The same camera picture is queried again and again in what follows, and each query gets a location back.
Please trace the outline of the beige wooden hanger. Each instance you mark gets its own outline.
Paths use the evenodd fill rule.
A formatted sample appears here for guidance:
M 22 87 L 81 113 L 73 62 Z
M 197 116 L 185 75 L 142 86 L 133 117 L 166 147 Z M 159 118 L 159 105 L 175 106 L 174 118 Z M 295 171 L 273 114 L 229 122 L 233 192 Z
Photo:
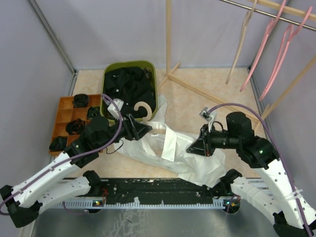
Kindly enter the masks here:
M 247 11 L 247 13 L 245 14 L 245 17 L 243 19 L 242 26 L 241 26 L 240 37 L 239 37 L 239 42 L 238 42 L 238 46 L 237 46 L 237 50 L 236 50 L 236 54 L 235 54 L 234 61 L 233 61 L 233 64 L 231 66 L 231 69 L 229 71 L 229 74 L 227 76 L 225 84 L 228 84 L 230 82 L 230 79 L 231 79 L 232 74 L 234 72 L 234 69 L 236 67 L 236 64 L 237 64 L 237 61 L 239 59 L 239 56 L 240 56 L 240 53 L 241 53 L 241 49 L 242 49 L 242 46 L 243 46 L 243 43 L 244 43 L 247 26 L 249 24 L 249 21 L 250 21 L 252 15 L 253 15 L 253 12 L 254 12 L 256 4 L 257 4 L 257 0 L 255 0 L 253 2 L 252 8 Z
M 159 135 L 159 134 L 166 135 L 166 127 L 161 125 L 161 123 L 163 122 L 149 121 L 149 119 L 153 115 L 153 112 L 152 112 L 151 107 L 146 102 L 143 102 L 143 101 L 137 102 L 134 105 L 134 110 L 139 111 L 141 107 L 144 108 L 147 112 L 147 115 L 142 117 L 143 124 L 150 125 L 150 126 L 155 124 L 155 126 L 151 128 L 151 130 L 148 133 L 153 134 L 153 135 Z

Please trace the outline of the cream white garment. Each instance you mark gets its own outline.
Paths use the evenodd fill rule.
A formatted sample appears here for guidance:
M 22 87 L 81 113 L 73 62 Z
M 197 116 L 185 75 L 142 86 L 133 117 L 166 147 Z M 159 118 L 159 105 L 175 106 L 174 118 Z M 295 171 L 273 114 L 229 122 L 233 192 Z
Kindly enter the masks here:
M 185 181 L 214 187 L 227 173 L 226 155 L 220 149 L 209 157 L 187 153 L 186 149 L 196 139 L 169 128 L 164 123 L 166 110 L 167 99 L 161 95 L 158 97 L 158 111 L 148 122 L 152 131 L 138 141 L 122 139 L 123 145 L 114 144 L 114 148 L 142 163 L 170 170 Z

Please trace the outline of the pink hanger with plaid shirt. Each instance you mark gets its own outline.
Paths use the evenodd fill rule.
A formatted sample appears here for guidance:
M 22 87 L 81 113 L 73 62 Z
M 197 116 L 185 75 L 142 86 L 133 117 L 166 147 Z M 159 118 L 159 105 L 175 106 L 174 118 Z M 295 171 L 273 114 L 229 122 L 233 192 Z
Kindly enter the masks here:
M 254 70 L 256 69 L 256 66 L 257 66 L 257 64 L 258 64 L 258 62 L 259 62 L 259 59 L 260 59 L 260 57 L 261 57 L 261 55 L 262 55 L 262 53 L 263 53 L 263 50 L 264 50 L 264 47 L 265 47 L 265 45 L 266 45 L 266 43 L 267 43 L 267 40 L 268 40 L 268 38 L 269 38 L 269 35 L 271 34 L 272 30 L 275 28 L 275 26 L 276 26 L 276 24 L 277 24 L 277 22 L 278 22 L 278 20 L 279 20 L 279 18 L 280 18 L 280 16 L 281 16 L 281 14 L 282 14 L 282 11 L 283 11 L 283 9 L 284 9 L 284 7 L 285 7 L 285 4 L 286 4 L 286 0 L 284 0 L 284 1 L 282 2 L 281 7 L 280 7 L 280 9 L 279 9 L 279 11 L 278 11 L 278 13 L 277 13 L 276 18 L 271 19 L 271 20 L 269 21 L 269 23 L 267 24 L 267 27 L 266 27 L 266 29 L 265 29 L 265 33 L 264 33 L 262 42 L 261 42 L 260 47 L 259 47 L 258 52 L 257 52 L 257 55 L 256 55 L 256 57 L 255 57 L 255 59 L 254 59 L 254 62 L 253 62 L 253 64 L 252 64 L 252 66 L 251 66 L 251 69 L 250 69 L 250 71 L 249 71 L 249 74 L 248 74 L 247 79 L 245 80 L 244 84 L 243 84 L 243 85 L 241 86 L 241 88 L 240 88 L 240 92 L 242 92 L 242 91 L 245 89 L 246 85 L 247 85 L 248 82 L 250 81 L 250 79 L 251 79 L 251 77 L 252 77 L 252 74 L 254 73 Z

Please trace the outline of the pink plastic hanger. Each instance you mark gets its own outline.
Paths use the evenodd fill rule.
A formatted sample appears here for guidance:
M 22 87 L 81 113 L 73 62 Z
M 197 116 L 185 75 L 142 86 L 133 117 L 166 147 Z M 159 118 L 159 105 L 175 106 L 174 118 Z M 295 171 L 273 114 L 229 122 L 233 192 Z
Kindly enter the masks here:
M 259 101 L 262 101 L 266 95 L 268 94 L 269 90 L 271 89 L 275 79 L 277 78 L 277 75 L 281 69 L 281 66 L 283 64 L 283 61 L 286 57 L 289 45 L 291 44 L 292 40 L 294 39 L 294 37 L 301 31 L 301 29 L 303 28 L 303 25 L 305 24 L 305 22 L 307 21 L 308 17 L 311 15 L 312 13 L 312 9 L 313 7 L 310 6 L 308 8 L 308 10 L 306 11 L 306 13 L 304 14 L 304 19 L 303 21 L 300 23 L 300 25 L 298 27 L 294 27 L 293 24 L 289 23 L 288 26 L 286 27 L 282 39 L 281 39 L 281 43 L 280 43 L 280 48 L 278 51 L 278 55 L 275 61 L 275 65 L 273 67 L 273 70 L 271 72 L 269 81 L 267 83 L 267 85 L 265 86 L 262 94 L 259 97 Z

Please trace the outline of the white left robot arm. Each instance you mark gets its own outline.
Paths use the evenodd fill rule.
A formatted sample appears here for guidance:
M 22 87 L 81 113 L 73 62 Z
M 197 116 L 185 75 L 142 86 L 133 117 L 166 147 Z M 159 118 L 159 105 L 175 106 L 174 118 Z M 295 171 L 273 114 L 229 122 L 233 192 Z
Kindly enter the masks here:
M 152 127 L 137 122 L 131 114 L 109 125 L 105 117 L 93 118 L 78 139 L 67 146 L 49 165 L 16 186 L 5 185 L 0 190 L 7 215 L 17 228 L 24 227 L 57 203 L 73 197 L 97 196 L 103 190 L 101 178 L 93 170 L 73 181 L 59 182 L 99 157 L 99 151 L 124 138 L 138 141 Z

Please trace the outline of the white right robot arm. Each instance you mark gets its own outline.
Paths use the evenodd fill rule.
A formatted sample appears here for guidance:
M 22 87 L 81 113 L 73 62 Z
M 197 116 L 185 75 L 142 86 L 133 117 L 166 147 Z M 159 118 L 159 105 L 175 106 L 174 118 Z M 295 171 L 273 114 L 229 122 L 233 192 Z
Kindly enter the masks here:
M 312 237 L 316 229 L 315 209 L 290 184 L 279 153 L 269 140 L 255 135 L 251 120 L 242 112 L 229 113 L 227 129 L 219 131 L 214 126 L 215 113 L 202 110 L 200 116 L 207 123 L 187 152 L 209 157 L 218 149 L 235 150 L 260 175 L 273 195 L 266 195 L 235 169 L 220 178 L 214 187 L 216 193 L 245 199 L 271 222 L 280 237 Z

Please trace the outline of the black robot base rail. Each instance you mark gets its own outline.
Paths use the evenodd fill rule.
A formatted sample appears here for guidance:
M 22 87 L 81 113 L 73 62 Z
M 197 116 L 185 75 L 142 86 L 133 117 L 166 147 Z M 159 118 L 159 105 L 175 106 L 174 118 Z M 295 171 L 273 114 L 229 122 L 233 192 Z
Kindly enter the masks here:
M 138 198 L 141 204 L 212 204 L 213 199 L 231 197 L 231 188 L 218 183 L 211 188 L 179 178 L 108 178 L 96 191 L 83 197 L 104 198 L 106 204 L 127 204 Z

